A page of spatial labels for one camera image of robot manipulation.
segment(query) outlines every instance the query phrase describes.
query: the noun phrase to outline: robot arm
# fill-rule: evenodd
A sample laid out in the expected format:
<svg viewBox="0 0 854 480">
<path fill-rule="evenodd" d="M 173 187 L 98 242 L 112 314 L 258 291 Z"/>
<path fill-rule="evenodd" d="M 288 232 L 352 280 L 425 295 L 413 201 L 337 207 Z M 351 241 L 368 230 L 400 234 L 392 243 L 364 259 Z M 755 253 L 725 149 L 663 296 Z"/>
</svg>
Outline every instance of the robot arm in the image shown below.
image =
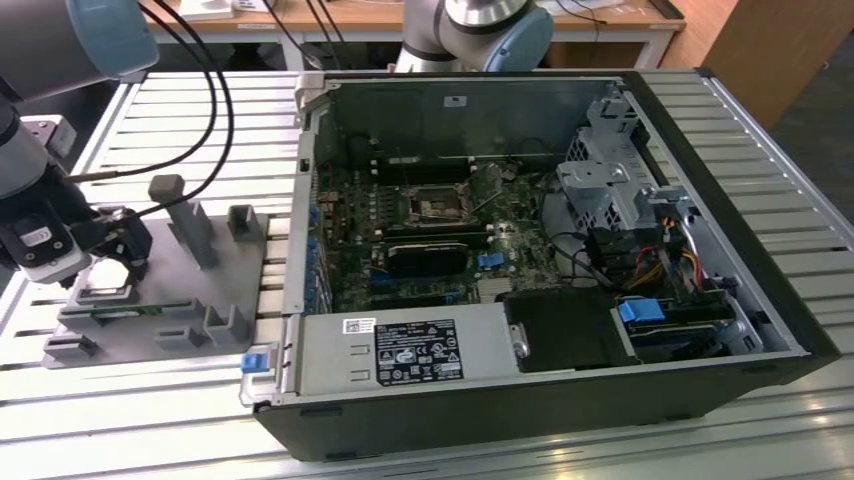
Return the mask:
<svg viewBox="0 0 854 480">
<path fill-rule="evenodd" d="M 553 21 L 533 0 L 407 0 L 395 71 L 532 70 Z"/>
<path fill-rule="evenodd" d="M 140 225 L 109 231 L 114 218 L 93 211 L 77 187 L 62 182 L 65 172 L 13 105 L 156 63 L 136 2 L 0 0 L 0 44 L 0 261 L 40 283 L 73 279 L 89 253 L 132 270 L 148 255 L 146 231 Z"/>
</svg>

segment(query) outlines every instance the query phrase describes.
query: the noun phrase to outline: black cable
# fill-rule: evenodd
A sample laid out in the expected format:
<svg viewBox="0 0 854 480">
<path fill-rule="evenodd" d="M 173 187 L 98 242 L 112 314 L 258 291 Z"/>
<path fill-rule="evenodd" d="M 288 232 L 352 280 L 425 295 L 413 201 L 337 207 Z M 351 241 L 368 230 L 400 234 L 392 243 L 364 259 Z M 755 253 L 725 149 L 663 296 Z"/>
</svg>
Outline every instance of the black cable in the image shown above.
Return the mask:
<svg viewBox="0 0 854 480">
<path fill-rule="evenodd" d="M 213 183 L 213 180 L 216 180 L 218 172 L 222 170 L 222 167 L 225 166 L 225 161 L 228 160 L 228 155 L 230 154 L 230 148 L 233 146 L 233 141 L 234 141 L 234 106 L 233 106 L 233 101 L 230 97 L 230 89 L 228 87 L 228 82 L 225 81 L 225 74 L 222 73 L 222 69 L 216 63 L 216 60 L 213 59 L 213 55 L 210 54 L 210 50 L 208 49 L 208 46 L 204 43 L 204 40 L 201 40 L 201 37 L 196 33 L 189 23 L 186 23 L 186 20 L 184 20 L 184 18 L 177 14 L 177 12 L 172 9 L 172 7 L 164 2 L 164 0 L 153 0 L 153 2 L 157 4 L 157 6 L 164 10 L 164 12 L 174 19 L 177 24 L 181 26 L 181 28 L 192 38 L 193 42 L 198 46 L 198 49 L 201 50 L 201 53 L 206 57 L 208 61 L 210 62 L 210 65 L 213 66 L 216 77 L 222 87 L 222 97 L 225 101 L 228 127 L 226 127 L 226 133 L 225 133 L 225 144 L 222 146 L 222 154 L 220 156 L 218 161 L 216 162 L 216 166 L 213 167 L 210 174 L 201 182 L 201 185 L 198 185 L 198 187 L 188 194 L 182 195 L 174 200 L 170 200 L 165 203 L 161 203 L 160 205 L 146 208 L 140 212 L 136 212 L 134 214 L 132 214 L 130 216 L 120 220 L 120 222 L 128 222 L 132 219 L 144 217 L 145 215 L 150 215 L 152 213 L 165 210 L 170 206 L 177 205 L 182 202 L 186 202 L 192 200 L 196 196 L 198 196 L 198 194 L 210 186 L 210 183 Z"/>
<path fill-rule="evenodd" d="M 323 9 L 323 13 L 325 14 L 325 18 L 329 19 L 329 23 L 332 24 L 332 28 L 335 29 L 335 33 L 337 35 L 337 41 L 343 45 L 347 45 L 347 40 L 344 40 L 344 35 L 341 35 L 341 31 L 337 28 L 337 23 L 335 23 L 335 19 L 332 18 L 332 14 L 329 13 L 329 9 L 325 8 L 325 2 L 323 0 L 317 0 L 317 3 L 320 3 L 320 8 Z"/>
<path fill-rule="evenodd" d="M 172 165 L 177 165 L 180 162 L 182 162 L 186 158 L 189 158 L 189 156 L 193 153 L 196 153 L 198 151 L 198 149 L 204 146 L 204 144 L 206 143 L 208 139 L 210 138 L 210 134 L 213 133 L 213 128 L 214 128 L 214 125 L 216 125 L 216 116 L 218 114 L 218 111 L 217 111 L 218 100 L 217 100 L 217 97 L 216 97 L 216 86 L 213 85 L 213 78 L 210 77 L 209 64 L 206 64 L 204 62 L 201 57 L 198 57 L 196 52 L 192 50 L 192 47 L 189 46 L 189 44 L 186 43 L 184 38 L 177 34 L 177 32 L 174 32 L 172 27 L 169 27 L 169 25 L 156 16 L 156 14 L 148 9 L 148 7 L 145 7 L 145 5 L 142 5 L 140 3 L 138 4 L 138 8 L 142 11 L 142 13 L 148 16 L 148 18 L 150 18 L 154 21 L 154 23 L 157 25 L 160 25 L 160 28 L 162 28 L 162 30 L 174 39 L 177 44 L 186 51 L 186 54 L 192 58 L 192 60 L 196 63 L 196 65 L 198 65 L 198 67 L 201 68 L 201 73 L 204 74 L 204 79 L 205 79 L 206 84 L 208 84 L 208 90 L 210 91 L 210 120 L 208 121 L 208 126 L 206 126 L 206 128 L 204 130 L 204 134 L 201 135 L 201 138 L 198 138 L 198 141 L 196 142 L 196 144 L 181 155 L 174 157 L 172 160 L 156 163 L 156 164 L 149 165 L 146 167 L 136 168 L 133 170 L 125 170 L 125 171 L 114 172 L 114 176 L 112 178 L 129 177 L 130 175 L 140 175 L 142 173 L 149 173 L 149 172 L 153 172 L 153 171 L 160 170 L 162 168 L 170 167 Z"/>
<path fill-rule="evenodd" d="M 592 8 L 589 8 L 587 5 L 581 4 L 577 0 L 569 0 L 575 5 L 577 5 L 579 7 L 581 7 L 583 9 L 585 9 L 589 12 L 589 17 L 584 17 L 583 15 L 579 15 L 575 12 L 571 12 L 568 8 L 565 8 L 563 6 L 563 2 L 560 0 L 556 0 L 557 5 L 560 6 L 560 9 L 571 16 L 573 16 L 575 18 L 580 18 L 581 20 L 587 20 L 588 22 L 592 22 L 592 28 L 596 31 L 596 35 L 593 37 L 592 40 L 592 48 L 589 49 L 589 57 L 587 59 L 587 68 L 592 68 L 592 60 L 596 56 L 596 49 L 599 46 L 599 25 L 607 25 L 608 22 L 605 22 L 604 20 L 599 20 L 596 18 L 596 12 L 593 11 Z"/>
<path fill-rule="evenodd" d="M 284 36 L 288 37 L 288 40 L 296 47 L 296 50 L 298 50 L 298 53 L 302 55 L 302 59 L 305 59 L 308 64 L 312 67 L 314 67 L 317 70 L 323 70 L 323 64 L 317 61 L 314 56 L 305 51 L 302 46 L 298 44 L 298 42 L 293 38 L 293 35 L 290 35 L 290 31 L 284 26 L 284 23 L 281 23 L 281 20 L 278 20 L 278 15 L 276 15 L 276 12 L 273 11 L 272 6 L 269 5 L 269 0 L 264 0 L 264 7 L 266 7 L 266 12 L 269 13 L 269 16 L 272 17 L 272 19 L 276 21 L 276 25 L 278 25 L 278 30 L 281 30 L 281 33 L 284 33 Z"/>
<path fill-rule="evenodd" d="M 597 271 L 592 266 L 589 266 L 584 262 L 581 262 L 565 250 L 563 250 L 557 246 L 557 244 L 553 242 L 553 239 L 557 238 L 559 236 L 561 236 L 561 235 L 575 235 L 577 232 L 560 232 L 560 233 L 555 234 L 553 236 L 549 236 L 548 232 L 545 231 L 545 219 L 544 219 L 545 194 L 548 193 L 548 186 L 549 186 L 552 180 L 556 179 L 556 177 L 557 177 L 557 172 L 553 172 L 551 174 L 545 174 L 545 176 L 543 177 L 543 183 L 544 183 L 543 191 L 541 191 L 540 196 L 539 196 L 539 228 L 540 228 L 540 230 L 543 232 L 543 235 L 545 236 L 547 243 L 555 249 L 555 252 L 572 263 L 573 267 L 577 266 L 577 268 L 580 268 L 587 273 L 589 273 L 592 278 L 596 280 L 596 282 L 599 282 L 599 284 L 603 287 L 605 287 L 605 288 L 608 288 L 611 290 L 623 291 L 623 289 L 620 287 L 617 287 L 613 284 L 613 282 L 611 282 L 611 280 L 608 280 L 608 278 L 604 276 L 604 274 L 600 271 Z"/>
<path fill-rule="evenodd" d="M 329 32 L 327 31 L 325 26 L 323 25 L 323 20 L 320 20 L 320 15 L 317 15 L 317 9 L 314 8 L 314 3 L 312 0 L 305 0 L 305 3 L 308 4 L 310 15 L 314 17 L 314 22 L 317 23 L 317 27 L 320 27 L 320 31 L 323 32 L 323 36 L 325 37 L 325 43 L 329 45 L 332 60 L 335 60 L 335 68 L 337 68 L 339 70 L 343 70 L 341 61 L 337 58 L 337 53 L 335 53 L 335 44 L 332 43 L 332 37 L 329 37 Z"/>
</svg>

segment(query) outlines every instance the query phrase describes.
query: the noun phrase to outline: small white label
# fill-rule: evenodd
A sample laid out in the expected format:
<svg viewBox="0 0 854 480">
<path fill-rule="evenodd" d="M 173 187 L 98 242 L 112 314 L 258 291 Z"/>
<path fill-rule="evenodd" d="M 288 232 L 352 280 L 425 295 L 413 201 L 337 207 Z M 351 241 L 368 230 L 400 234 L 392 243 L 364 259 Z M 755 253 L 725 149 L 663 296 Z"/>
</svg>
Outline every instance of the small white label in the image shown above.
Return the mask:
<svg viewBox="0 0 854 480">
<path fill-rule="evenodd" d="M 468 104 L 468 97 L 444 97 L 444 108 L 464 107 Z"/>
<path fill-rule="evenodd" d="M 344 334 L 373 333 L 373 325 L 376 325 L 375 318 L 345 318 Z"/>
<path fill-rule="evenodd" d="M 50 233 L 50 229 L 48 227 L 41 227 L 37 230 L 33 230 L 29 233 L 25 233 L 20 236 L 21 243 L 28 247 L 34 247 L 36 245 L 41 245 L 44 242 L 53 238 L 53 234 Z"/>
<path fill-rule="evenodd" d="M 237 30 L 273 30 L 274 25 L 265 25 L 262 23 L 240 23 L 237 24 Z"/>
</svg>

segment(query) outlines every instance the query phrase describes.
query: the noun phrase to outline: blue connector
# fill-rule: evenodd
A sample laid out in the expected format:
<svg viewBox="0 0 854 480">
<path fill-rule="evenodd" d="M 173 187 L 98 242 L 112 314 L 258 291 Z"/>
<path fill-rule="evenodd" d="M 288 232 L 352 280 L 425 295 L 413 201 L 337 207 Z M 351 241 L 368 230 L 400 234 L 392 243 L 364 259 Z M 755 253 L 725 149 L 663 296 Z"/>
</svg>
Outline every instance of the blue connector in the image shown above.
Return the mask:
<svg viewBox="0 0 854 480">
<path fill-rule="evenodd" d="M 504 264 L 504 254 L 493 253 L 491 255 L 479 255 L 477 256 L 477 267 L 480 268 L 492 268 Z"/>
<path fill-rule="evenodd" d="M 316 205 L 308 208 L 308 226 L 314 227 L 320 219 L 320 209 Z"/>
<path fill-rule="evenodd" d="M 660 322 L 664 320 L 661 306 L 653 298 L 631 298 L 616 309 L 623 323 Z"/>
<path fill-rule="evenodd" d="M 269 371 L 269 354 L 246 353 L 242 355 L 240 371 L 242 373 L 264 373 Z"/>
</svg>

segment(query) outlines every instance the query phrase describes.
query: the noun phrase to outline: metal workbench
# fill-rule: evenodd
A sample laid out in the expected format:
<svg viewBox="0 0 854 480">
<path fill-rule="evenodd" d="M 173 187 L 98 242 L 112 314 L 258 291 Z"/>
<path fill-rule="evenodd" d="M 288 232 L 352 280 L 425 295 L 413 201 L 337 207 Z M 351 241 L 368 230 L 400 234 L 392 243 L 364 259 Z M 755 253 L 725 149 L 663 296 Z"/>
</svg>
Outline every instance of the metal workbench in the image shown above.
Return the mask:
<svg viewBox="0 0 854 480">
<path fill-rule="evenodd" d="M 306 464 L 289 458 L 240 405 L 238 355 L 41 369 L 65 292 L 17 275 L 0 300 L 0 478 L 851 478 L 851 227 L 716 80 L 693 72 L 644 77 L 839 346 L 839 361 L 699 420 Z M 268 342 L 281 321 L 296 74 L 233 73 L 229 79 L 237 146 L 201 197 L 208 214 L 250 202 L 274 216 L 256 339 Z M 206 102 L 198 74 L 152 74 L 141 85 L 121 85 L 76 173 L 172 158 L 198 138 Z M 224 124 L 212 144 L 222 142 Z M 188 189 L 208 175 L 218 152 L 205 147 L 172 169 Z M 663 170 L 675 181 L 672 170 Z M 146 180 L 109 180 L 85 194 L 93 203 L 141 208 Z"/>
</svg>

